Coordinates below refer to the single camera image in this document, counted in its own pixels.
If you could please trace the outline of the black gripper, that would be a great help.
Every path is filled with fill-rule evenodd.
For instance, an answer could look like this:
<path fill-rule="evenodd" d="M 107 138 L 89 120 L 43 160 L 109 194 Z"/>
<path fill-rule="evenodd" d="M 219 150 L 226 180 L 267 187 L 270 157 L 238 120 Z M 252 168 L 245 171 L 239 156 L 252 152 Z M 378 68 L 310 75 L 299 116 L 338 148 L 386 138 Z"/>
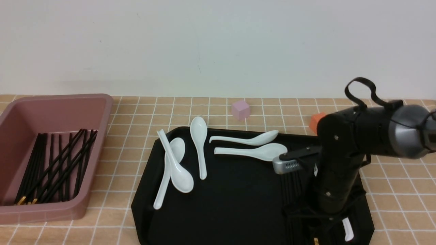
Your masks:
<path fill-rule="evenodd" d="M 287 245 L 366 245 L 368 243 L 368 204 L 365 191 L 352 191 L 344 209 L 327 214 L 311 208 L 301 197 L 283 207 Z M 354 231 L 350 242 L 344 240 L 342 220 L 348 217 Z"/>

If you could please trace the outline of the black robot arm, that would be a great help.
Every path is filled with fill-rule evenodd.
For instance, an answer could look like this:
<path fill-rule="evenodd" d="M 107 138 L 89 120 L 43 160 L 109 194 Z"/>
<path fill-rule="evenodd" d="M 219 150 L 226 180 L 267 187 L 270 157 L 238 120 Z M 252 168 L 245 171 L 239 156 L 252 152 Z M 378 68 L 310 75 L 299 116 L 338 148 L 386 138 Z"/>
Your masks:
<path fill-rule="evenodd" d="M 435 152 L 435 112 L 402 103 L 352 107 L 324 116 L 317 137 L 319 146 L 274 160 L 285 173 L 308 173 L 307 185 L 283 207 L 290 244 L 368 245 L 375 225 L 359 170 L 372 156 L 420 159 Z"/>

